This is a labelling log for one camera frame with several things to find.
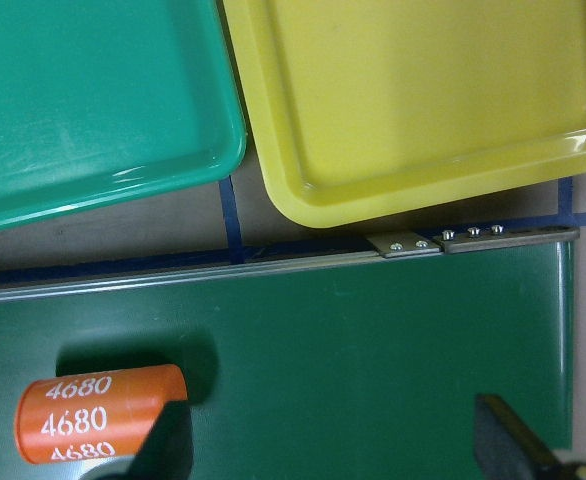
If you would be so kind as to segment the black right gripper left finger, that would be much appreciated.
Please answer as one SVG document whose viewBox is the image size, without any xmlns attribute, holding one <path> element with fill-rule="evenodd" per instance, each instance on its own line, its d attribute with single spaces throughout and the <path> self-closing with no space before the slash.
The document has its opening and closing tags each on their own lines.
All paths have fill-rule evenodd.
<svg viewBox="0 0 586 480">
<path fill-rule="evenodd" d="M 192 467 L 191 406 L 187 400 L 169 401 L 128 468 L 98 479 L 185 480 Z"/>
</svg>

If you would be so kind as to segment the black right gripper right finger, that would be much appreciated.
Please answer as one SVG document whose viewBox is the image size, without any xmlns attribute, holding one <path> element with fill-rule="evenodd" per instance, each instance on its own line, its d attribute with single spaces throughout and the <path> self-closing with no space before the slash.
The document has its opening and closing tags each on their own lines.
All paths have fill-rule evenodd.
<svg viewBox="0 0 586 480">
<path fill-rule="evenodd" d="M 485 479 L 586 479 L 586 461 L 558 458 L 494 394 L 475 397 L 473 454 Z"/>
</svg>

